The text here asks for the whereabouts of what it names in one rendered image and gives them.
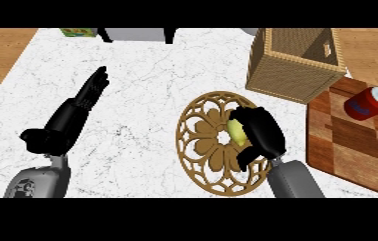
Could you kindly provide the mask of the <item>tan wicker basket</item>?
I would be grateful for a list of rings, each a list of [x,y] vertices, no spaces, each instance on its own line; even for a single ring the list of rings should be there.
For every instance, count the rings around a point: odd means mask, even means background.
[[[258,28],[245,88],[307,104],[344,77],[335,28]]]

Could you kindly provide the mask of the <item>yellow lemon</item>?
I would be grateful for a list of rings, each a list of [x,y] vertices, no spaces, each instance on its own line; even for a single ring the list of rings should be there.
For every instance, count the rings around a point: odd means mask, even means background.
[[[242,129],[242,124],[238,122],[236,119],[227,121],[227,133],[233,140],[233,142],[242,146],[247,142],[247,134]]]

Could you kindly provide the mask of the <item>green and yellow box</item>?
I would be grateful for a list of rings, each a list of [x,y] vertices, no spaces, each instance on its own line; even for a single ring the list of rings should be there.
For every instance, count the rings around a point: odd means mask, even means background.
[[[61,29],[66,37],[94,37],[96,31],[90,28],[62,28]]]

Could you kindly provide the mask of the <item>checkered wooden cutting board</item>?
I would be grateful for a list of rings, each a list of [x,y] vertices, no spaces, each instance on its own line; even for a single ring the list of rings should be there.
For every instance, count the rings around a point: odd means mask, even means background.
[[[368,87],[343,77],[307,104],[306,161],[378,192],[378,115],[357,121],[344,112],[344,102]]]

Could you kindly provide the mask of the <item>round brown openwork placemat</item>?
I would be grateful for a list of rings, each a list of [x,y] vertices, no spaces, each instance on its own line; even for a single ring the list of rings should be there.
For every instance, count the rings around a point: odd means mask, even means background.
[[[272,168],[258,157],[242,172],[236,155],[251,145],[239,146],[227,133],[230,111],[254,103],[227,91],[202,94],[186,106],[176,128],[176,148],[183,170],[193,183],[210,193],[241,196],[264,182]]]

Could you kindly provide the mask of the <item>red can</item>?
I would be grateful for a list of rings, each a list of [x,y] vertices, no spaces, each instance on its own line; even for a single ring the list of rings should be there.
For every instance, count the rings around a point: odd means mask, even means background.
[[[368,87],[344,102],[344,111],[359,121],[378,115],[378,87]]]

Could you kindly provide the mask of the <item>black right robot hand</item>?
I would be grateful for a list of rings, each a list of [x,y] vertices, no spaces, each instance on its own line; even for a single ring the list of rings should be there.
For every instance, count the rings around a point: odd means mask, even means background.
[[[242,124],[242,130],[251,143],[251,146],[236,156],[239,169],[247,171],[248,164],[258,156],[273,160],[285,154],[285,136],[272,114],[263,107],[239,106],[230,112],[229,119],[236,119]]]

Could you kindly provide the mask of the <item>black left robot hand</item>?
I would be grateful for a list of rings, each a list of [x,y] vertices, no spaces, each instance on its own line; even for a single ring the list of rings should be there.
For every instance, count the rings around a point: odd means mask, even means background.
[[[89,77],[77,96],[59,106],[44,128],[27,129],[19,135],[31,153],[61,156],[69,151],[108,85],[106,67],[102,66]]]

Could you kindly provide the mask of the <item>grey appliance with black legs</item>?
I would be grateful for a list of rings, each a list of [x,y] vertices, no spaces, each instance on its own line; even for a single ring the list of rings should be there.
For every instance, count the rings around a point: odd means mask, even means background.
[[[171,44],[176,28],[99,28],[97,34],[108,43],[114,41],[148,41]]]

